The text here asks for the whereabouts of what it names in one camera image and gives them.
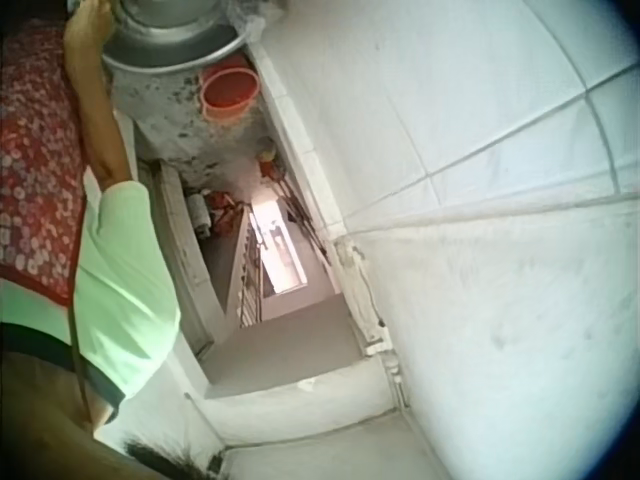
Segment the woman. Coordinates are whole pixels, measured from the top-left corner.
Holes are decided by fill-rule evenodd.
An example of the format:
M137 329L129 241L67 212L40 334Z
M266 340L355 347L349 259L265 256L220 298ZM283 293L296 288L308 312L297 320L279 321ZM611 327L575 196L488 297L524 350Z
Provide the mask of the woman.
M40 19L17 26L25 12ZM65 17L54 0L3 12L13 22L0 116L3 469L161 478L93 440L165 360L179 310L107 94L109 1L84 0L66 28ZM96 205L85 200L86 165Z

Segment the railing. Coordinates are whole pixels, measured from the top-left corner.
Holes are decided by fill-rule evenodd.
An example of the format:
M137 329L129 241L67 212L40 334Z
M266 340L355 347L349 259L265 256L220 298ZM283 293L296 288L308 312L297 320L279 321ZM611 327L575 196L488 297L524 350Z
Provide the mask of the railing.
M243 257L239 316L240 328L262 322L262 259L258 236L251 224Z

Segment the hand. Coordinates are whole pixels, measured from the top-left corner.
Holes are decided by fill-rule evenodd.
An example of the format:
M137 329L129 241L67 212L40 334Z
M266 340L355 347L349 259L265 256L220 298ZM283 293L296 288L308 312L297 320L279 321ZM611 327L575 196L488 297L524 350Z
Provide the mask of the hand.
M113 32L111 2L114 0L82 0L64 32L67 74L72 83L89 71L101 71L104 44Z

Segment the red patterned cloth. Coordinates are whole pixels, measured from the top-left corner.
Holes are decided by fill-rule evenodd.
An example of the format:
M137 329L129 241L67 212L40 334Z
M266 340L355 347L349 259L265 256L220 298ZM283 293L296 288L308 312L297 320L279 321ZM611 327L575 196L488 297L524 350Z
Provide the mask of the red patterned cloth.
M86 198L63 28L32 21L3 42L0 277L69 306Z

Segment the red bucket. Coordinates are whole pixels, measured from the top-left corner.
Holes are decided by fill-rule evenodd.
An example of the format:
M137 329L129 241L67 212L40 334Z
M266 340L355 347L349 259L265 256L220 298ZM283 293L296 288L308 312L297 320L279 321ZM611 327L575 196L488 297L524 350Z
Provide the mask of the red bucket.
M202 114L211 121L233 121L260 91L260 77L242 55L233 55L200 73Z

